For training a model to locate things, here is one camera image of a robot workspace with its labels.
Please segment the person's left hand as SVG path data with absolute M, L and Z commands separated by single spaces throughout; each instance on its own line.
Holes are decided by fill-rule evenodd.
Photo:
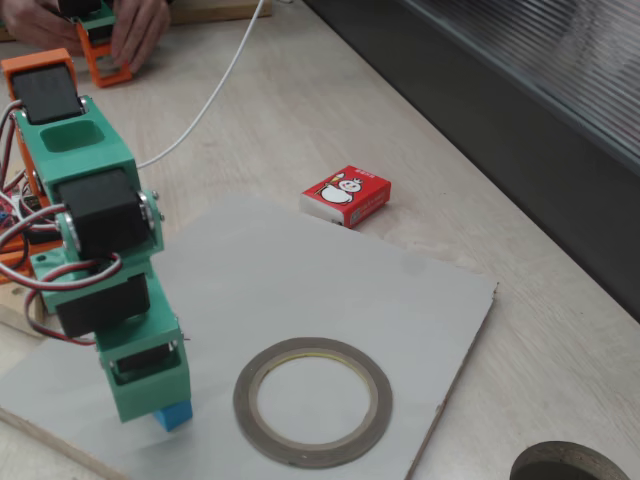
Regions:
M 165 0 L 113 2 L 111 56 L 116 65 L 135 73 L 148 60 L 171 23 L 169 4 Z

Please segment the person's right hand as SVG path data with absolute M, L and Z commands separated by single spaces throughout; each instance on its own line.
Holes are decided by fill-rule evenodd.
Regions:
M 55 1 L 5 0 L 1 21 L 18 41 L 42 50 L 64 48 L 70 55 L 83 56 L 75 26 L 53 13 Z

